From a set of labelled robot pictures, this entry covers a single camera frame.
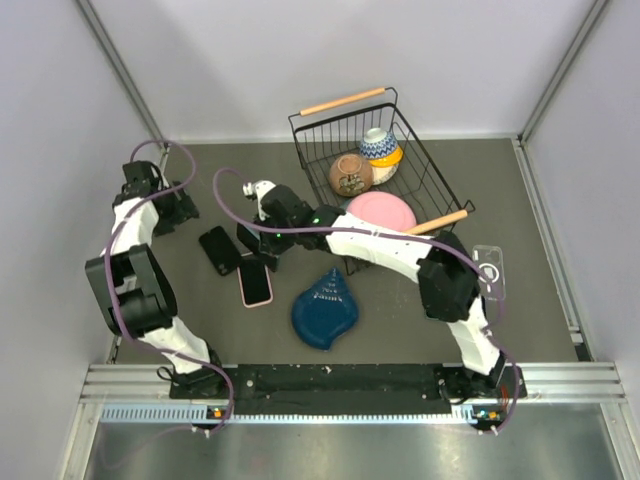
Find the teal-edged phone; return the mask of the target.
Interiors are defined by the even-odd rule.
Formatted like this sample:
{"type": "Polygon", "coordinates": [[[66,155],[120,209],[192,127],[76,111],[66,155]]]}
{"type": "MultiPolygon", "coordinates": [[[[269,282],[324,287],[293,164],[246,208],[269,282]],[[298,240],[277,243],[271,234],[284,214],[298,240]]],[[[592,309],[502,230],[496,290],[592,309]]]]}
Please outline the teal-edged phone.
{"type": "Polygon", "coordinates": [[[241,223],[236,224],[236,236],[237,239],[254,255],[261,254],[260,251],[260,236],[252,229],[244,226],[241,223]]]}

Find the black ring phone case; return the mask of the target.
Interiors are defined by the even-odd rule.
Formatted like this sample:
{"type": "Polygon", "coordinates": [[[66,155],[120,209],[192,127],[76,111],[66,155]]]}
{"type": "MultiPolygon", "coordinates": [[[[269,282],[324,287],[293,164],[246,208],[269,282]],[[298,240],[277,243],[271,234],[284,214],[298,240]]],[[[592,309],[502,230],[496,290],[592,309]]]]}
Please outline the black ring phone case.
{"type": "Polygon", "coordinates": [[[200,235],[198,243],[220,276],[229,275],[241,264],[242,256],[222,226],[200,235]]]}

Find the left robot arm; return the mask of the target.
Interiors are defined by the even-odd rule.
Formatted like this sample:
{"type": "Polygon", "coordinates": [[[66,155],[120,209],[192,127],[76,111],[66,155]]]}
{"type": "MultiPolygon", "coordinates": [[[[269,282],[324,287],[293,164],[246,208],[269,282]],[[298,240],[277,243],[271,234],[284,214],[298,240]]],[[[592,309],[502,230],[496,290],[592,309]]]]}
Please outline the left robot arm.
{"type": "Polygon", "coordinates": [[[109,330],[120,326],[134,342],[160,352],[170,367],[157,370],[173,398],[214,398],[227,392],[217,353],[178,316],[169,280],[151,250],[154,238],[172,233],[199,211],[177,182],[150,161],[123,166],[125,183],[113,202],[114,238],[85,263],[85,274],[109,330]]]}

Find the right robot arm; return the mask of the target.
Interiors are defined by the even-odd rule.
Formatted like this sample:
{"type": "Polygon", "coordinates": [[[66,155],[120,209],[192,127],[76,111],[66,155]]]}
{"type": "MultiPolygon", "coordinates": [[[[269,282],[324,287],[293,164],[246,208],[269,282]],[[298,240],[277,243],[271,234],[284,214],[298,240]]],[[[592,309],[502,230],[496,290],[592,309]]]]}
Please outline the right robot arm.
{"type": "Polygon", "coordinates": [[[261,246],[279,255],[294,245],[385,267],[416,283],[428,318],[448,325],[469,388],[487,396],[504,380],[506,358],[491,341],[479,275],[458,237],[404,234],[331,205],[312,208],[289,187],[260,180],[243,185],[257,204],[261,246]]]}

